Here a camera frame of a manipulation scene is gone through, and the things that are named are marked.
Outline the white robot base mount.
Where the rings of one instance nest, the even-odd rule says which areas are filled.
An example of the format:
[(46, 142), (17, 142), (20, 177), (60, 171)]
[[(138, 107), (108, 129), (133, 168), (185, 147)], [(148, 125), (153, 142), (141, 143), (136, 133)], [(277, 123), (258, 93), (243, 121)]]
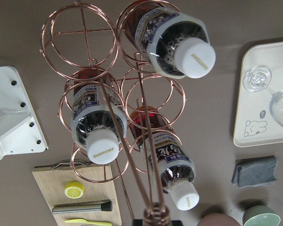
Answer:
[(0, 67), (0, 160), (41, 153), (48, 144), (17, 69)]

